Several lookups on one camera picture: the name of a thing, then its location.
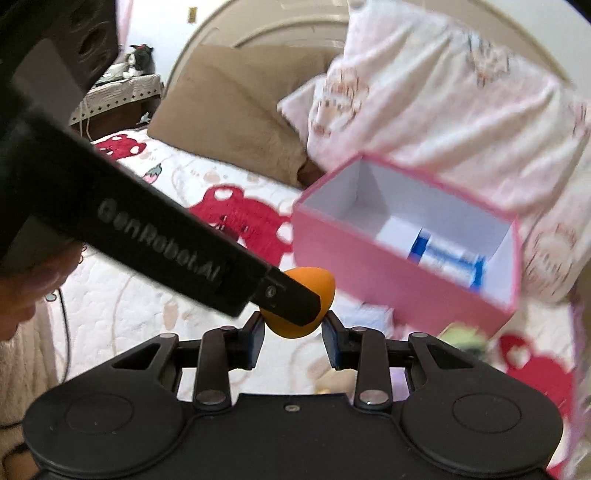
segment electrical cord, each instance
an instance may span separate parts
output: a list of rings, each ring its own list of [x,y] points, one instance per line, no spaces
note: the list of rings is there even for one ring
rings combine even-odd
[[[61,307],[61,315],[64,321],[64,334],[66,336],[66,366],[64,368],[64,373],[61,376],[61,382],[65,383],[68,375],[70,374],[70,365],[72,363],[72,340],[70,339],[70,324],[68,323],[68,315],[66,312],[66,302],[64,301],[64,295],[61,292],[61,288],[57,289],[57,296],[60,299],[60,307]],[[8,423],[6,425],[0,425],[0,432],[4,432],[6,430],[14,429],[22,423],[22,419],[15,421],[13,423]]]

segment green object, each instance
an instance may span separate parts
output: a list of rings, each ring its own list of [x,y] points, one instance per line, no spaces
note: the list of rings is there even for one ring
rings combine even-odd
[[[480,360],[484,360],[486,356],[488,338],[476,327],[452,323],[439,334],[438,338],[458,350],[471,353]]]

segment bedspread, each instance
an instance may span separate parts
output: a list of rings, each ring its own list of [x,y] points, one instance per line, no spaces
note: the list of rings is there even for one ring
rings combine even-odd
[[[591,258],[588,101],[453,18],[366,2],[343,56],[278,107],[327,171],[374,151],[518,215],[529,295],[564,299]]]
[[[182,152],[149,138],[145,131],[125,131],[96,143],[111,159],[190,209],[280,268],[294,266],[291,254],[291,206],[299,192],[266,178],[206,158]],[[200,338],[222,325],[242,326],[255,311],[249,305],[238,319],[205,308],[87,247],[78,269],[63,287],[72,337],[70,376],[163,332],[181,340]],[[55,300],[55,295],[48,300]],[[333,310],[338,316],[360,303],[337,292]],[[58,365],[65,351],[61,310],[50,302]],[[391,323],[387,318],[384,323]],[[393,327],[388,335],[401,338],[412,326]],[[491,342],[495,365],[542,389],[563,413],[565,435],[553,466],[569,456],[578,439],[570,427],[580,415],[576,401],[576,351],[573,315],[569,305],[547,307],[525,300],[518,314]],[[310,394],[315,365],[326,358],[318,332],[297,340],[281,339],[267,329],[257,368],[233,371],[234,399],[239,393]],[[540,375],[540,365],[553,376]],[[394,388],[404,386],[393,371]],[[189,399],[194,371],[183,372],[179,397]]]

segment orange sponge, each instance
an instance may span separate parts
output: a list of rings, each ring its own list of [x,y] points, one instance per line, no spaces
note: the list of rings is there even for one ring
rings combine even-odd
[[[286,275],[301,283],[320,297],[320,313],[312,323],[300,327],[287,320],[261,309],[267,326],[283,338],[301,338],[318,328],[335,299],[335,278],[329,271],[316,267],[298,267],[285,272]]]

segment open pink box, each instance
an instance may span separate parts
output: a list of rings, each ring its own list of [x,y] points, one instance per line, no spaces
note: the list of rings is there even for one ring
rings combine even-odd
[[[517,308],[516,218],[425,172],[359,154],[304,192],[291,223],[297,265],[329,270],[338,289],[417,330],[462,322],[493,335]],[[408,260],[421,229],[486,257],[480,291]]]

